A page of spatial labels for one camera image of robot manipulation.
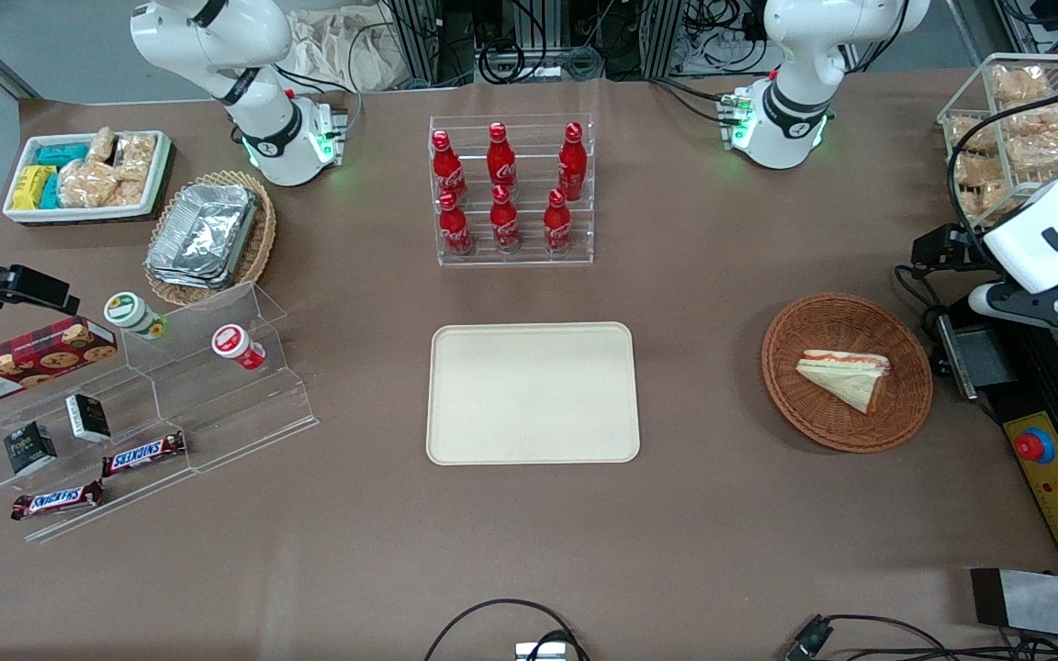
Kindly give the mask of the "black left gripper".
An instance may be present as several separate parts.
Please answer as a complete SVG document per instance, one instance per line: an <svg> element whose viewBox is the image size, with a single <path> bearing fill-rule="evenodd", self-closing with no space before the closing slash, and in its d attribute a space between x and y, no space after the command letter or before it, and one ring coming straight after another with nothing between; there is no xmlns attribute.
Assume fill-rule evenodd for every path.
<svg viewBox="0 0 1058 661"><path fill-rule="evenodd" d="M912 272L973 272L987 269L990 269L990 263L977 242L977 234L957 223L945 223L912 243Z"/></svg>

